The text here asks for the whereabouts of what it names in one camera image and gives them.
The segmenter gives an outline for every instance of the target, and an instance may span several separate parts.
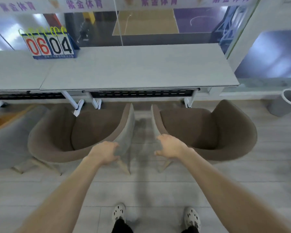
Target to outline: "white banner strip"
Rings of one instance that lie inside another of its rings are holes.
[[[118,11],[242,6],[256,0],[116,0]],[[0,14],[115,11],[113,0],[0,0]]]

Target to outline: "chair leg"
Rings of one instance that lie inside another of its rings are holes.
[[[41,168],[47,168],[47,169],[50,169],[50,170],[53,170],[55,171],[56,173],[58,173],[60,176],[61,176],[61,173],[60,171],[57,170],[57,168],[45,163],[45,162],[42,162],[41,160],[38,160],[37,158],[35,157],[32,157],[31,158],[31,162],[34,164],[34,165],[37,165]]]
[[[117,164],[127,175],[130,175],[127,165],[122,160],[119,159]]]
[[[19,169],[19,168],[12,167],[12,168],[10,168],[10,169],[13,170],[14,172],[19,173],[19,174],[23,174],[23,173],[24,173],[24,172],[23,172],[21,169]]]
[[[159,167],[159,172],[163,172],[173,161],[172,160],[166,160],[163,166]]]

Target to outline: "foot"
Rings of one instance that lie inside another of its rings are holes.
[[[113,223],[115,223],[120,218],[123,219],[126,223],[126,207],[123,203],[117,204],[112,212]]]
[[[198,229],[198,232],[200,232],[200,219],[194,208],[187,207],[184,209],[183,221],[186,229],[190,226],[194,226]]]

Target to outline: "trash can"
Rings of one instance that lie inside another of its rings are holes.
[[[285,89],[282,94],[273,100],[267,107],[268,111],[277,116],[282,117],[291,112],[291,89]]]

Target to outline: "chair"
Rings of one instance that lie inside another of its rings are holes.
[[[23,173],[15,166],[32,158],[27,149],[28,136],[46,111],[42,105],[32,105],[21,112],[5,113],[0,117],[0,170],[11,168]]]
[[[28,148],[38,160],[60,164],[80,160],[95,144],[111,141],[120,145],[115,155],[123,156],[130,147],[134,125],[132,104],[121,109],[82,111],[78,117],[57,105],[32,129]],[[130,174],[121,159],[118,165]]]
[[[152,105],[156,136],[170,134],[209,161],[227,161],[249,153],[257,142],[251,119],[231,101],[222,100],[211,113],[202,108],[176,108],[159,111]],[[171,160],[167,160],[164,170]]]

